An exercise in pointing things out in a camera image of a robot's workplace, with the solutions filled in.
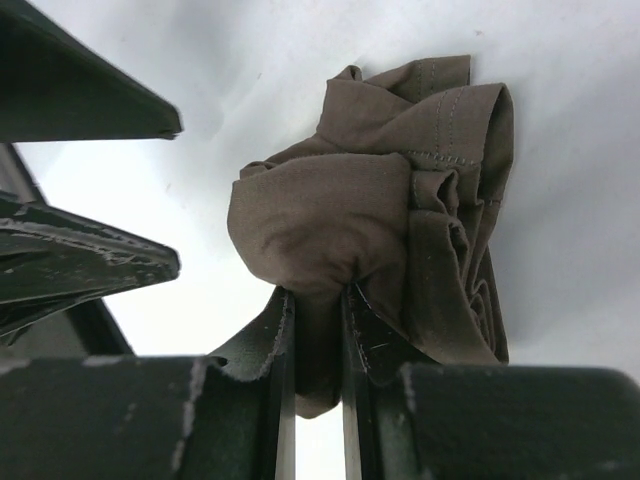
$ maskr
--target brown fabric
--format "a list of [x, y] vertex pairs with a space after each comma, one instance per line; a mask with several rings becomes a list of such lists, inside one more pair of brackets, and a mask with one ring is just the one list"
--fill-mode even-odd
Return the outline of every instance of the brown fabric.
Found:
[[297, 412], [339, 399], [344, 285], [441, 363], [508, 360], [487, 248], [513, 155], [504, 85], [467, 56], [327, 83], [317, 133], [233, 185], [228, 228], [257, 277], [296, 296]]

